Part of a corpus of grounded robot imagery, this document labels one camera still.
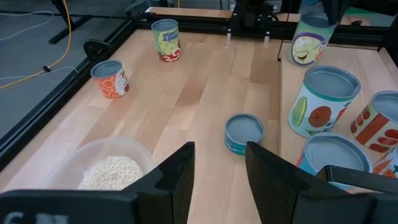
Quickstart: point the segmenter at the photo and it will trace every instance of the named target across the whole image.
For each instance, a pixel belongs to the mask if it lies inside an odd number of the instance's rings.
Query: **cylindrical container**
[[[380,91],[350,126],[362,145],[387,152],[398,145],[398,91]]]
[[[91,69],[91,76],[107,98],[115,99],[129,91],[127,76],[118,60],[98,63]]]
[[[296,166],[315,175],[327,165],[372,171],[371,161],[355,143],[338,134],[318,133],[307,139]],[[343,190],[353,187],[334,182],[332,184]]]
[[[259,143],[263,135],[264,126],[251,114],[236,114],[225,122],[226,147],[238,155],[245,154],[248,141]]]
[[[161,19],[152,25],[159,58],[164,62],[173,62],[181,57],[178,22],[173,19]]]
[[[386,177],[398,177],[398,149],[395,148],[384,155],[373,165],[373,174],[385,175]]]
[[[341,68],[308,69],[290,110],[290,127],[306,138],[330,131],[360,90],[359,80]]]
[[[310,12],[301,16],[292,41],[288,60],[299,67],[311,67],[322,56],[335,30],[323,12]]]

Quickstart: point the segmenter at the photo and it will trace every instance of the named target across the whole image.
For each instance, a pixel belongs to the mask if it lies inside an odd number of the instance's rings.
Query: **white rice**
[[[79,189],[122,190],[142,177],[136,161],[126,156],[109,156],[90,167]]]

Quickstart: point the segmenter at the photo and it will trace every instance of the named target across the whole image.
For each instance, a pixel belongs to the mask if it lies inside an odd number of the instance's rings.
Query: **yellow cable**
[[[63,58],[68,54],[68,52],[69,52],[70,42],[71,42],[71,40],[72,40],[72,27],[71,27],[71,25],[70,25],[70,16],[69,16],[69,10],[68,10],[68,6],[67,6],[67,2],[66,2],[66,0],[62,0],[62,1],[63,1],[63,4],[65,5],[65,10],[66,10],[66,12],[67,12],[67,17],[68,17],[68,31],[69,31],[69,35],[68,35],[68,45],[67,45],[67,49],[66,49],[65,53],[63,53],[63,55],[62,55],[56,62],[54,62],[54,63],[52,63],[51,65],[49,65],[48,68],[52,68],[54,65],[56,65],[56,64],[58,64],[60,61],[62,61],[62,59],[63,59]],[[41,71],[37,72],[36,74],[29,75],[29,76],[26,77],[26,78],[22,78],[22,79],[20,79],[20,80],[18,80],[18,81],[15,81],[15,82],[12,82],[12,83],[8,83],[7,85],[4,85],[4,86],[0,86],[0,89],[7,88],[7,87],[9,87],[9,86],[12,86],[12,85],[15,85],[15,84],[17,84],[17,83],[23,82],[23,81],[25,81],[25,80],[28,80],[28,79],[30,79],[30,78],[36,77],[36,76],[40,75],[40,74],[43,73],[43,72],[44,72],[44,70],[41,70]]]

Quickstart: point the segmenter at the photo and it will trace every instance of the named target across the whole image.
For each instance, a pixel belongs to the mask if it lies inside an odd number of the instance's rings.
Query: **small blue can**
[[[240,113],[225,122],[226,147],[238,155],[246,152],[246,143],[259,143],[264,135],[264,126],[251,114]]]
[[[316,175],[327,165],[364,172],[372,172],[373,169],[369,157],[349,139],[333,133],[318,133],[307,139],[296,166],[309,174]],[[353,188],[346,184],[335,182],[331,184],[343,190]]]

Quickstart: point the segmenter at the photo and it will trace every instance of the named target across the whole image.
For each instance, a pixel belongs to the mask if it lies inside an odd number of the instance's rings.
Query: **white plastic bowl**
[[[45,189],[77,189],[84,172],[108,156],[126,156],[134,159],[144,175],[154,169],[155,161],[144,146],[133,139],[105,138],[78,148],[44,181]]]

